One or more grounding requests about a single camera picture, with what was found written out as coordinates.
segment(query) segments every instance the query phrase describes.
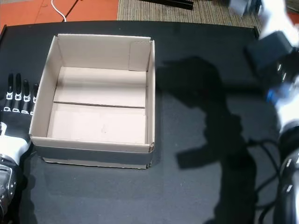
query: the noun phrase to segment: gray carpet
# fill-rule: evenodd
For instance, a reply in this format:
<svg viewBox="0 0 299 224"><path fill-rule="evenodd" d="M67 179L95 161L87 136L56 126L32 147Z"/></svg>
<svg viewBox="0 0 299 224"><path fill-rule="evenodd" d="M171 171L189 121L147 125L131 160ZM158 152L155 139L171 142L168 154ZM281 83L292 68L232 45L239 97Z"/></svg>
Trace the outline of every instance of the gray carpet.
<svg viewBox="0 0 299 224"><path fill-rule="evenodd" d="M20 2L20 1L31 1L31 0L0 0L0 4Z"/></svg>
<svg viewBox="0 0 299 224"><path fill-rule="evenodd" d="M140 0L119 0L117 19L260 27L260 22L256 16L248 15L241 18L218 0L194 0L193 10L169 7Z"/></svg>
<svg viewBox="0 0 299 224"><path fill-rule="evenodd" d="M299 10L299 0L287 0L286 3L289 7Z"/></svg>

